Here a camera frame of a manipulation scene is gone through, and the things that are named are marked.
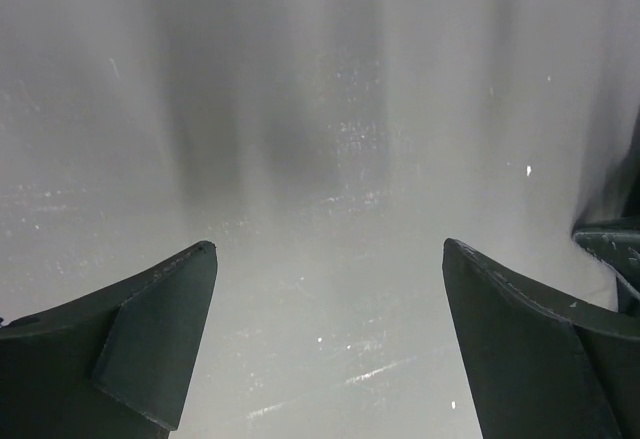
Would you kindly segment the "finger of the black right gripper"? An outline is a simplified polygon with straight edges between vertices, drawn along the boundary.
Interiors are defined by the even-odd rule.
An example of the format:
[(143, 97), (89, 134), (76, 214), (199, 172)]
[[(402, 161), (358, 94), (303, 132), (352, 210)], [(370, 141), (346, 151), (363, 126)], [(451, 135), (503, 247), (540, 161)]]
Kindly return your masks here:
[(618, 311), (639, 313), (639, 229), (576, 228), (574, 242), (615, 273)]

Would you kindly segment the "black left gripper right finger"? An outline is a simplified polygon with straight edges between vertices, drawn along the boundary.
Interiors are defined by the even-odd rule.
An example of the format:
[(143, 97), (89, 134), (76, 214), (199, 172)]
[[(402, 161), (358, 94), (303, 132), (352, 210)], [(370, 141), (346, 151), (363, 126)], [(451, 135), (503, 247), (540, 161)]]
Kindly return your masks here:
[(453, 238), (442, 272), (483, 437), (638, 437), (638, 319)]

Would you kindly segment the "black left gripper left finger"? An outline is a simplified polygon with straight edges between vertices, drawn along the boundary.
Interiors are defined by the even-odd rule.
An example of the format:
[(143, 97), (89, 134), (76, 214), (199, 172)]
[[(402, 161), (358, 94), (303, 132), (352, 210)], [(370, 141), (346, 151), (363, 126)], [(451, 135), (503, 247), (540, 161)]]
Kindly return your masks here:
[(216, 247), (200, 241), (2, 326), (2, 437), (168, 437), (184, 411), (216, 276)]

